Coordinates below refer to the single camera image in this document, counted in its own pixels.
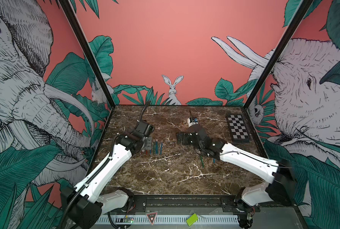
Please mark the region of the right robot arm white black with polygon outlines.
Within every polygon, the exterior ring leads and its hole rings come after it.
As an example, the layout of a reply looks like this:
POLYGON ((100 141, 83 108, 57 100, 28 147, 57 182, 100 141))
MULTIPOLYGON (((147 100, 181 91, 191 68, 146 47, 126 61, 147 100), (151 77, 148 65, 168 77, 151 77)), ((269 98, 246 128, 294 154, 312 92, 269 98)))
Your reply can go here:
POLYGON ((187 122, 187 131, 176 133, 178 144, 192 146, 201 156, 234 164, 263 179, 258 185, 240 189, 234 200, 238 211, 251 212, 256 205, 266 202, 293 205, 297 180, 290 162, 263 158, 223 139, 211 138, 196 118, 190 117, 187 122))

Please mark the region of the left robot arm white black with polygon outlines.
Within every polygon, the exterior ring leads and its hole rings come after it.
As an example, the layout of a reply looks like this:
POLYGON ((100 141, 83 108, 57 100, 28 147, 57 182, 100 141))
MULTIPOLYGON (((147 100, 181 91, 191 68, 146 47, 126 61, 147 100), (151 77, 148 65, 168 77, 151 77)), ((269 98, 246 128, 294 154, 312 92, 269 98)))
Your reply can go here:
POLYGON ((131 131, 116 135, 112 140, 109 153, 99 165, 73 188, 61 192, 63 216, 59 229, 67 225, 67 220, 75 224, 73 228, 90 229, 101 215, 110 215, 113 210, 131 212, 136 204, 134 194, 125 188, 102 195, 101 192, 116 172, 135 154, 141 152, 146 140, 154 131, 154 126, 139 116, 131 131))

